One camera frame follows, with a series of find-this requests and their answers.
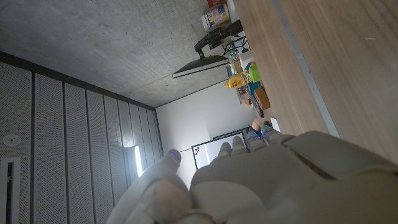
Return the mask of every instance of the cardboard box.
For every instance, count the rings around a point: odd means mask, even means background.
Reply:
[[[271,107],[267,93],[261,87],[254,90],[254,97],[262,110],[266,110]]]

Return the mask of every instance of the perforated wall panel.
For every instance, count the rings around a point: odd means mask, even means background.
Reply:
[[[147,116],[148,116],[148,123],[149,123],[150,140],[151,140],[152,149],[154,152],[154,159],[155,159],[155,162],[157,162],[160,159],[160,149],[159,149],[159,142],[157,141],[157,131],[156,131],[156,125],[155,125],[154,112],[147,110]]]
[[[119,106],[120,127],[121,127],[121,131],[122,131],[123,148],[133,147],[134,140],[132,138],[129,105],[126,102],[118,100],[118,106]],[[125,159],[124,163],[128,165],[129,161],[127,159],[127,152],[124,149],[123,149],[123,154],[124,154],[124,159]],[[131,165],[129,165],[129,168],[126,169],[127,183],[129,186],[131,185],[130,170],[133,168],[134,168],[134,166],[132,166],[132,164],[131,164]]]
[[[145,156],[147,159],[147,166],[149,167],[155,163],[154,152],[152,150],[152,141],[150,140],[150,131],[147,117],[147,110],[139,108],[139,118],[141,120],[142,138],[144,140]]]
[[[113,209],[113,195],[103,96],[88,90],[86,94],[96,222],[106,223]]]
[[[156,125],[157,143],[159,144],[160,158],[161,158],[161,157],[163,157],[164,152],[163,152],[163,147],[162,147],[162,139],[160,137],[159,123],[157,121],[156,111],[154,112],[154,119],[155,119],[155,125]]]
[[[65,116],[70,223],[94,223],[84,89],[65,84]]]
[[[31,101],[32,72],[0,62],[0,139],[16,134],[22,140],[14,147],[0,142],[0,157],[21,158],[19,223],[29,223]]]
[[[147,168],[147,161],[146,161],[146,157],[145,157],[144,140],[142,139],[141,121],[139,119],[139,110],[138,110],[138,106],[136,106],[136,105],[129,105],[129,106],[130,106],[132,135],[134,136],[134,145],[139,146],[142,170],[144,170]]]
[[[34,223],[66,223],[62,83],[35,76]]]
[[[120,135],[118,102],[114,98],[104,96],[106,128],[108,131],[109,156],[111,159],[112,187],[116,204],[127,190],[126,170],[122,139]]]

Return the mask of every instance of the yellow bottle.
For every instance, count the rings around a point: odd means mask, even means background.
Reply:
[[[224,84],[224,87],[237,88],[237,87],[243,85],[244,81],[243,81],[242,75],[243,75],[243,73],[239,73],[239,74],[231,76],[228,79],[228,81]]]

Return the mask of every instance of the whiteboard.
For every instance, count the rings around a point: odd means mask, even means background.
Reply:
[[[196,146],[192,146],[193,156],[195,158],[197,169],[209,165],[213,159],[217,158],[221,145],[228,142],[232,146],[232,141],[235,136],[238,136],[245,142],[243,133],[233,134],[209,142],[205,142]]]

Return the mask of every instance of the desk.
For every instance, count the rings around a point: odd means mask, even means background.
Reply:
[[[397,1],[234,3],[283,133],[328,133],[328,126],[280,11],[340,137],[398,163]]]

